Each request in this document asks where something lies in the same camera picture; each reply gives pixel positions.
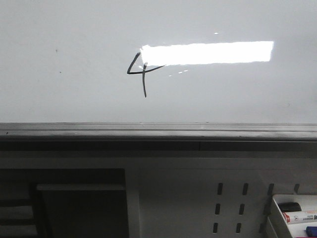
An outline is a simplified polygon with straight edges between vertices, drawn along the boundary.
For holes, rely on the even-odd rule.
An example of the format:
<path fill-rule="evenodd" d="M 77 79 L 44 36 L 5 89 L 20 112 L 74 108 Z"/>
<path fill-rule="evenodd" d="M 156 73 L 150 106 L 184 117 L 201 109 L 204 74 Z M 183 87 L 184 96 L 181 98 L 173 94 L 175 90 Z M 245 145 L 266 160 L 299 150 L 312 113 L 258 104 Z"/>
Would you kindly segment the blue whiteboard marker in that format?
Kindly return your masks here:
<path fill-rule="evenodd" d="M 316 238 L 317 237 L 317 226 L 307 226 L 306 234 L 308 237 Z"/>

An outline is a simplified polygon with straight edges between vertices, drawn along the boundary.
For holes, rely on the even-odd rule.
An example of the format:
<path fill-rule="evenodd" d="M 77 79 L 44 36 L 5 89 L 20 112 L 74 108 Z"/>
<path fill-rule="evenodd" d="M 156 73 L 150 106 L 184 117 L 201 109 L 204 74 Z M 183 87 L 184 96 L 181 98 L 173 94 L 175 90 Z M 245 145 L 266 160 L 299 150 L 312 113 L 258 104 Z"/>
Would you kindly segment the red whiteboard marker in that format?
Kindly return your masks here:
<path fill-rule="evenodd" d="M 287 224 L 301 224 L 301 223 L 311 223 L 317 221 L 317 211 L 307 210 L 298 212 L 283 212 Z"/>

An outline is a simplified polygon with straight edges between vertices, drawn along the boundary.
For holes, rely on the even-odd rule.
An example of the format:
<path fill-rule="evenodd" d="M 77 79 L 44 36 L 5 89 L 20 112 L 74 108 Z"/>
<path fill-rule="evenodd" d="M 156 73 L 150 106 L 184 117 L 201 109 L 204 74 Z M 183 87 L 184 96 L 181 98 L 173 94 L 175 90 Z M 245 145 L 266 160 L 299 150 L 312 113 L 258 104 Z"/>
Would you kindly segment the white slotted pegboard panel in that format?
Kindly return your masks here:
<path fill-rule="evenodd" d="M 314 195 L 317 166 L 167 161 L 125 168 L 132 238 L 265 238 L 275 194 Z"/>

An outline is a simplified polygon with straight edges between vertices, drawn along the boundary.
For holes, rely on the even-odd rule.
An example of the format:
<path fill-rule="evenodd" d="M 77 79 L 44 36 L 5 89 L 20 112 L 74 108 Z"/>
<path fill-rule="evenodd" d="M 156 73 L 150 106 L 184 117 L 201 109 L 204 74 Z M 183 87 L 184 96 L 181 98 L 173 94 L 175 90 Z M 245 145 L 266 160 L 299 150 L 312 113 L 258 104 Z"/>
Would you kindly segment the white whiteboard with aluminium frame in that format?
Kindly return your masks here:
<path fill-rule="evenodd" d="M 317 148 L 314 0 L 3 0 L 3 150 Z"/>

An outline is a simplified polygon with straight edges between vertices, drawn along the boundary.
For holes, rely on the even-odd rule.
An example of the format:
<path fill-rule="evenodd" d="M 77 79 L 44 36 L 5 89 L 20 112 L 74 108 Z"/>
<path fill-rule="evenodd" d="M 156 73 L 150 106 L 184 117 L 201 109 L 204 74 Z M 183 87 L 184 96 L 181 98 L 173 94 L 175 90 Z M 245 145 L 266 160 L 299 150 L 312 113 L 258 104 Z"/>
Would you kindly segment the dark shelf unit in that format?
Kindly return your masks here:
<path fill-rule="evenodd" d="M 2 169 L 3 238 L 126 238 L 124 169 Z"/>

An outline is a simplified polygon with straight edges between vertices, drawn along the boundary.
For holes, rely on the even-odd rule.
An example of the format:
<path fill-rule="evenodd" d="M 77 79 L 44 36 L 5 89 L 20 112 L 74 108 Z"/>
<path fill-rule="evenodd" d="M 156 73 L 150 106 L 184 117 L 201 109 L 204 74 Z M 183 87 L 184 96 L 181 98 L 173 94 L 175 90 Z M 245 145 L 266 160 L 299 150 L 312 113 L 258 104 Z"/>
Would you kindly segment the white marker tray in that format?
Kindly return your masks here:
<path fill-rule="evenodd" d="M 308 238 L 306 234 L 307 226 L 317 226 L 317 222 L 287 224 L 278 203 L 297 202 L 302 211 L 317 210 L 316 195 L 291 195 L 276 194 L 272 197 L 270 215 L 267 219 L 266 237 L 267 238 Z"/>

